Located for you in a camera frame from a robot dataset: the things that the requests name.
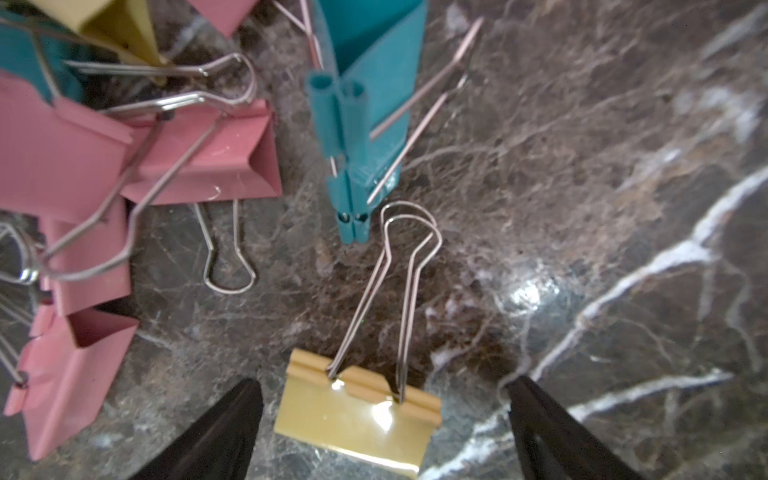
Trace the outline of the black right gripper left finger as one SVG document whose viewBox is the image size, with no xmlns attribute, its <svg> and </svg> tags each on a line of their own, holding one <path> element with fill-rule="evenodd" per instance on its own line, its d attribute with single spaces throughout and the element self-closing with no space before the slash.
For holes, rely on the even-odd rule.
<svg viewBox="0 0 768 480">
<path fill-rule="evenodd" d="M 245 378 L 134 479 L 244 479 L 263 414 L 260 383 Z"/>
</svg>

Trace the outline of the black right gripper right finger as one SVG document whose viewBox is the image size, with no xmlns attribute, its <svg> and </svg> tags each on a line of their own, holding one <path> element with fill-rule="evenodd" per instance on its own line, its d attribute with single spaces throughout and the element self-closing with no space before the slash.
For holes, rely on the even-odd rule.
<svg viewBox="0 0 768 480">
<path fill-rule="evenodd" d="M 526 479 L 639 479 L 527 376 L 507 386 L 509 421 Z"/>
</svg>

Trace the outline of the yellow binder clip glossy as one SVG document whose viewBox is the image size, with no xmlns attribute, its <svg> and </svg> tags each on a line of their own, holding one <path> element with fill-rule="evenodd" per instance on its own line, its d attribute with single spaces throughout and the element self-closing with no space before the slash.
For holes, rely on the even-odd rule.
<svg viewBox="0 0 768 480">
<path fill-rule="evenodd" d="M 291 352 L 274 431 L 415 479 L 441 426 L 442 402 L 409 385 L 409 347 L 421 273 L 441 249 L 443 236 L 434 216 L 412 201 L 387 203 L 379 218 L 382 250 L 345 336 L 332 358 L 299 348 Z M 408 257 L 396 384 L 391 386 L 383 375 L 343 362 L 393 262 L 390 229 L 407 221 L 428 232 Z"/>
</svg>

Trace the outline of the large pink binder clip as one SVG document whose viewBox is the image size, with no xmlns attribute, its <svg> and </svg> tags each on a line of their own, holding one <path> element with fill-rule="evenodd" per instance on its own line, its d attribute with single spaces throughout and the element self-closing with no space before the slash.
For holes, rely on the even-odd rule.
<svg viewBox="0 0 768 480">
<path fill-rule="evenodd" d="M 146 134 L 94 213 L 36 253 L 36 263 L 45 275 L 81 281 L 128 262 L 135 251 L 143 214 L 152 205 L 190 204 L 199 211 L 205 202 L 229 201 L 233 237 L 238 239 L 241 201 L 281 195 L 274 111 L 257 96 L 256 68 L 247 56 L 230 53 L 202 65 L 166 67 L 74 60 L 66 64 L 87 75 L 186 78 L 210 77 L 236 64 L 248 77 L 237 97 L 192 90 L 105 109 L 107 116 L 143 128 Z M 120 250 L 88 268 L 66 271 L 53 267 L 52 260 L 94 230 L 118 196 L 135 204 Z"/>
</svg>

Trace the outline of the teal binder clip upright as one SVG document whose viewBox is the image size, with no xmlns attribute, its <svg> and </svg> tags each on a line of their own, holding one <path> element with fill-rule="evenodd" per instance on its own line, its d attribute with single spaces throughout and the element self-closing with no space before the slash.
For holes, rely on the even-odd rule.
<svg viewBox="0 0 768 480">
<path fill-rule="evenodd" d="M 401 165 L 450 96 L 467 81 L 482 19 L 448 63 L 416 84 L 425 1 L 306 1 L 320 64 L 306 92 L 340 240 L 368 241 L 375 210 L 397 187 Z"/>
</svg>

